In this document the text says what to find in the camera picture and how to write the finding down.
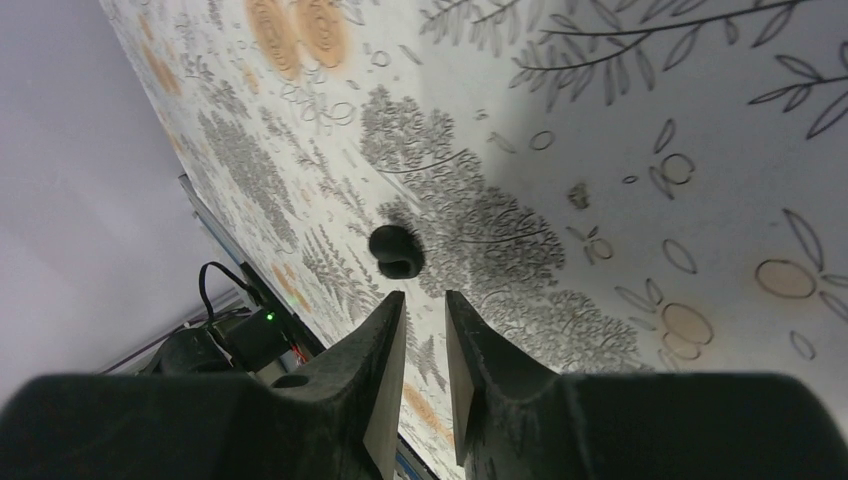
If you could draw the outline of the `black clip earbud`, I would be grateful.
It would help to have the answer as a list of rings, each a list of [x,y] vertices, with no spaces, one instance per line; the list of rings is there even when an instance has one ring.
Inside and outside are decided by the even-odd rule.
[[[417,237],[398,225],[383,225],[375,229],[368,248],[377,261],[379,271],[392,280],[417,277],[425,265],[425,255]]]

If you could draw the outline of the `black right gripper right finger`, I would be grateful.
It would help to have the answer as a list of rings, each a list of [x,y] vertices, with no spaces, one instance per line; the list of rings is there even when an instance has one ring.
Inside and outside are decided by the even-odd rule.
[[[843,479],[820,400],[773,373],[560,375],[445,294],[455,455],[469,479]]]

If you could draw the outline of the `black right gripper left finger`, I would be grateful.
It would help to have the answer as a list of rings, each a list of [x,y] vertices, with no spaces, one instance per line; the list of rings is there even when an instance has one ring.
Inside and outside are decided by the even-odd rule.
[[[5,479],[390,479],[405,296],[268,386],[236,373],[46,375],[1,413]]]

